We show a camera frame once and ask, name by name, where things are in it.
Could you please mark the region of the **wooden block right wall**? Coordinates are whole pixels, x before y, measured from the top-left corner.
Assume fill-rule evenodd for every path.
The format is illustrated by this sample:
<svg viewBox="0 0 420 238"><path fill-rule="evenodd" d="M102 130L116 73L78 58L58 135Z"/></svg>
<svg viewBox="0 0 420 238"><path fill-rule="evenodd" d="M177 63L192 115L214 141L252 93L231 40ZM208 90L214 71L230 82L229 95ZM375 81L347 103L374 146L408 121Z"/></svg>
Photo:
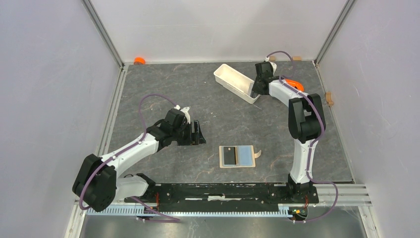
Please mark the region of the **wooden block right wall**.
<svg viewBox="0 0 420 238"><path fill-rule="evenodd" d="M327 105L329 107L332 107L334 105L334 101L332 99L332 93L331 92L326 92L325 93L325 99L326 99Z"/></svg>

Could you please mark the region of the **white plastic bin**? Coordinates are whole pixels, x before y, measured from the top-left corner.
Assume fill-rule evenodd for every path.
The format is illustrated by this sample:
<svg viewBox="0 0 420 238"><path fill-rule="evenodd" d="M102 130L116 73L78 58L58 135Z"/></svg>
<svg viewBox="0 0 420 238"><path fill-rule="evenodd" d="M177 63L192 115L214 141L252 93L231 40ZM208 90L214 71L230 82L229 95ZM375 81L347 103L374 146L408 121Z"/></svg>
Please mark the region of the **white plastic bin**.
<svg viewBox="0 0 420 238"><path fill-rule="evenodd" d="M249 104L260 97L252 92L254 81L227 64L222 64L213 74L217 83Z"/></svg>

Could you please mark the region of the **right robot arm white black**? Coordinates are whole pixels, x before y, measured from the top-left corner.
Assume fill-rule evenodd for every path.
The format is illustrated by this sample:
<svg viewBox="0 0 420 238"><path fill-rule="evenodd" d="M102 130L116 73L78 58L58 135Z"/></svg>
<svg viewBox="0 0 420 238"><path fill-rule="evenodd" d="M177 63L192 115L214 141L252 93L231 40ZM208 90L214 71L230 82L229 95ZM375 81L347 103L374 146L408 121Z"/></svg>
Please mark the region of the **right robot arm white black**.
<svg viewBox="0 0 420 238"><path fill-rule="evenodd" d="M288 129L294 139L294 161L286 183L286 196L299 202L312 193L312 165L316 145L325 132L325 118L319 94L307 94L286 79L274 76L274 64L256 63L252 92L270 95L288 107Z"/></svg>

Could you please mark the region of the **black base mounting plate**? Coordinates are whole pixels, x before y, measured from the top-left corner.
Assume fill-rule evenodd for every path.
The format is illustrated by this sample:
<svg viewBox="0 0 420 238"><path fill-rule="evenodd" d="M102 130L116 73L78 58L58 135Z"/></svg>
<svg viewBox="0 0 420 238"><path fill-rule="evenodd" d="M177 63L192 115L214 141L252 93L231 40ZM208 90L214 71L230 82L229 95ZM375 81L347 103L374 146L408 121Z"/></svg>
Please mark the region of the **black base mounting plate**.
<svg viewBox="0 0 420 238"><path fill-rule="evenodd" d="M274 212L279 204L318 204L317 190L291 196L284 183L160 183L139 198L160 212Z"/></svg>

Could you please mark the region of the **beige card holder wallet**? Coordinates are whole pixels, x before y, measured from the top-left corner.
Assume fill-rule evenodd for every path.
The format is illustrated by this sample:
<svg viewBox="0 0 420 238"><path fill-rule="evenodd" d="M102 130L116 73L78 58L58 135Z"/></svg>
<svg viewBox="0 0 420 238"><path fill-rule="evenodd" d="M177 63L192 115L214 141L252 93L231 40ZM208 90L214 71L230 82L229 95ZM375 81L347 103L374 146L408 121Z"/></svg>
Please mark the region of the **beige card holder wallet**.
<svg viewBox="0 0 420 238"><path fill-rule="evenodd" d="M237 165L225 166L223 164L222 148L219 146L219 167L223 169L232 168L254 168L256 166L256 159L261 156L262 151L256 152L253 145L237 145Z"/></svg>

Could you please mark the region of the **black credit card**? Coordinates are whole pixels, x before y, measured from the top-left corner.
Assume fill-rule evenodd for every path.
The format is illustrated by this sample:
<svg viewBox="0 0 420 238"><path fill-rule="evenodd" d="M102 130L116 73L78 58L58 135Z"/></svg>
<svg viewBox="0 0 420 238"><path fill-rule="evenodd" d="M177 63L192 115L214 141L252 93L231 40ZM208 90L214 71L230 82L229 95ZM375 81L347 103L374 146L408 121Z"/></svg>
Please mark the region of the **black credit card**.
<svg viewBox="0 0 420 238"><path fill-rule="evenodd" d="M222 148L223 164L225 166L237 165L237 152L235 146L224 146Z"/></svg>

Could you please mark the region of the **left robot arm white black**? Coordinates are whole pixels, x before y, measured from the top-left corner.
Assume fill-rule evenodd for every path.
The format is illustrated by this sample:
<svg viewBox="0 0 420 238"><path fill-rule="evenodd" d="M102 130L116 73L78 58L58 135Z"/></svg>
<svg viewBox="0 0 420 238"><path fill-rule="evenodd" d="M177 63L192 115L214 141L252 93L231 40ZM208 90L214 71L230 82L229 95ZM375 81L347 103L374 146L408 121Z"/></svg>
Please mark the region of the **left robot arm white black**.
<svg viewBox="0 0 420 238"><path fill-rule="evenodd" d="M150 202L156 189L145 176L121 178L130 167L170 146L205 144L198 120L191 120L190 107L175 106L165 118L148 127L139 137L102 156L88 155L78 172L72 191L82 210L101 212L111 203L131 196Z"/></svg>

